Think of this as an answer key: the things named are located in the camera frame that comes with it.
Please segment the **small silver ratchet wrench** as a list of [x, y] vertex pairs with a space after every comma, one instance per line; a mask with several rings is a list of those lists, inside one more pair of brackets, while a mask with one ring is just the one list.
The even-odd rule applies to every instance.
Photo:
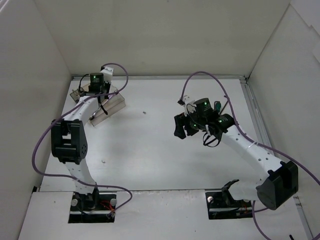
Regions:
[[98, 112], [99, 112], [99, 111], [96, 110], [96, 111], [90, 116], [89, 120], [92, 121], [92, 120], [97, 116]]

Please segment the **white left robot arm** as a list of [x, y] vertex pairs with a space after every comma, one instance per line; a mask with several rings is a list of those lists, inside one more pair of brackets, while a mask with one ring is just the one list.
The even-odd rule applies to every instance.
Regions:
[[101, 105], [103, 97], [94, 95], [107, 94], [110, 84], [104, 80], [102, 72], [90, 73], [88, 90], [79, 90], [77, 109], [54, 124], [51, 129], [51, 152], [64, 164], [74, 178], [75, 195], [89, 210], [100, 204], [99, 190], [92, 178], [86, 162], [88, 142], [85, 125]]

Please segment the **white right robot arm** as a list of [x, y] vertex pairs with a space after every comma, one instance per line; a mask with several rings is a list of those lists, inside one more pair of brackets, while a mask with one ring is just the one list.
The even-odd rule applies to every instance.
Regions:
[[185, 139], [204, 132], [204, 140], [213, 137], [246, 161], [259, 176], [258, 181], [240, 182], [235, 179], [221, 189], [221, 200], [227, 206], [239, 201], [260, 201], [270, 210], [276, 210], [299, 189], [298, 166], [284, 162], [255, 142], [249, 141], [237, 128], [234, 118], [221, 114], [211, 106], [208, 98], [190, 100], [186, 95], [178, 101], [184, 111], [174, 117], [174, 136]]

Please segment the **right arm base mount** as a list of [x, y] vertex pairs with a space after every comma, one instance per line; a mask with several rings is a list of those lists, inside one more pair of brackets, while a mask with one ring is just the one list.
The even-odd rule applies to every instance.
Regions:
[[252, 203], [234, 200], [229, 188], [239, 180], [226, 183], [220, 190], [206, 191], [206, 207], [209, 220], [235, 220], [252, 218]]

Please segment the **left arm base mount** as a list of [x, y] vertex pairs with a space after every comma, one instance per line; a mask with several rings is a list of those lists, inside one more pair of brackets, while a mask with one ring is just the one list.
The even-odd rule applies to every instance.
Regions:
[[70, 201], [69, 224], [100, 224], [115, 222], [117, 195], [101, 192], [96, 200], [74, 193]]

